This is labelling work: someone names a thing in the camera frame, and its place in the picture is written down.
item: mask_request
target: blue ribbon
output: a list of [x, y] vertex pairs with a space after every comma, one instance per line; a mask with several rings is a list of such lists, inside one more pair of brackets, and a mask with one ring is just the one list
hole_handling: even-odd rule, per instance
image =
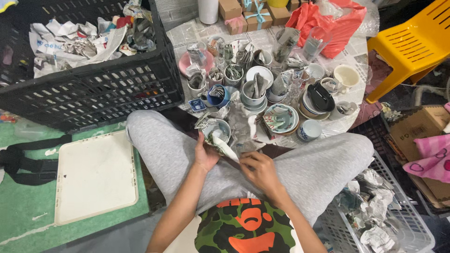
[[251, 17], [256, 17], [256, 20], [258, 21], [258, 30], [261, 30], [262, 24], [266, 21], [263, 16], [270, 16], [270, 14], [269, 13], [261, 13], [261, 10], [262, 10], [262, 7], [264, 7], [264, 4], [259, 5], [258, 0], [255, 0], [255, 4], [256, 4], [256, 11], [253, 12], [255, 14], [245, 16], [245, 19], [248, 19]]
[[244, 7], [247, 8], [246, 11], [251, 11], [252, 10], [252, 0], [244, 0]]

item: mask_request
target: black ceramic dish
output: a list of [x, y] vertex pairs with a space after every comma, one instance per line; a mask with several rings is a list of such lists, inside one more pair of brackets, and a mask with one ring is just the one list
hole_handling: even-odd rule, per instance
[[336, 106], [333, 97], [319, 82], [308, 86], [308, 95], [311, 97], [314, 107], [319, 111], [331, 112]]

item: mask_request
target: pink ribbon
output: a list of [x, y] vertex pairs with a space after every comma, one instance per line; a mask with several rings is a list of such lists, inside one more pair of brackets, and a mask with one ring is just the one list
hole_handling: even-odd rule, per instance
[[243, 22], [245, 22], [245, 19], [244, 16], [241, 15], [237, 18], [225, 20], [225, 25], [230, 23], [231, 27], [238, 27], [238, 33], [242, 33], [242, 28], [244, 26]]

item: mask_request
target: round table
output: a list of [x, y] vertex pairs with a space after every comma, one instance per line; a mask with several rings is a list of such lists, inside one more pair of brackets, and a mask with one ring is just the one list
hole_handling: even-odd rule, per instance
[[[167, 36], [172, 41], [175, 58], [178, 62], [183, 53], [186, 52], [186, 45], [192, 41], [202, 41], [207, 44], [208, 37], [212, 35], [218, 35], [225, 39], [226, 43], [231, 43], [237, 39], [247, 39], [252, 41], [256, 46], [261, 49], [271, 51], [272, 45], [275, 41], [275, 34], [281, 30], [284, 26], [274, 26], [269, 29], [258, 30], [253, 32], [244, 32], [237, 35], [230, 35], [226, 29], [223, 20], [219, 19], [217, 23], [212, 25], [205, 25], [199, 21], [198, 18], [192, 19], [184, 24], [181, 24], [167, 32]], [[299, 52], [300, 48], [295, 47], [292, 51]], [[346, 94], [337, 94], [334, 97], [335, 101], [345, 100], [348, 102], [355, 102], [361, 104], [364, 96], [364, 90], [367, 82], [368, 73], [368, 55], [367, 55], [367, 42], [365, 36], [353, 36], [345, 49], [338, 54], [334, 59], [327, 59], [320, 55], [316, 59], [316, 63], [319, 63], [324, 67], [328, 76], [331, 75], [333, 69], [340, 64], [347, 64], [354, 67], [360, 74], [361, 81], [358, 85], [352, 87]], [[187, 87], [187, 79], [181, 76], [181, 83], [183, 85], [185, 103], [180, 105], [180, 108], [188, 113], [200, 117], [205, 111], [193, 112], [187, 101], [194, 99], [189, 94]], [[359, 108], [352, 115], [339, 119], [339, 120], [323, 120], [320, 121], [323, 134], [321, 138], [333, 136], [336, 134], [346, 132], [355, 122]], [[295, 134], [290, 136], [279, 136], [273, 140], [269, 140], [265, 131], [258, 126], [256, 132], [258, 140], [266, 143], [272, 143], [289, 148], [298, 148], [299, 146], [307, 144], [306, 142], [299, 140]]]

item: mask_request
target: black strap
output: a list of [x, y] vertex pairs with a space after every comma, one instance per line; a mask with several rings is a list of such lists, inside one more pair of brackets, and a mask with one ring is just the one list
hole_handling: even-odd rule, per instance
[[[18, 143], [0, 150], [0, 166], [4, 166], [14, 182], [23, 185], [43, 185], [56, 179], [58, 174], [58, 160], [33, 160], [25, 157], [24, 150], [48, 149], [72, 141], [71, 135], [59, 138]], [[31, 173], [17, 173], [19, 169]]]

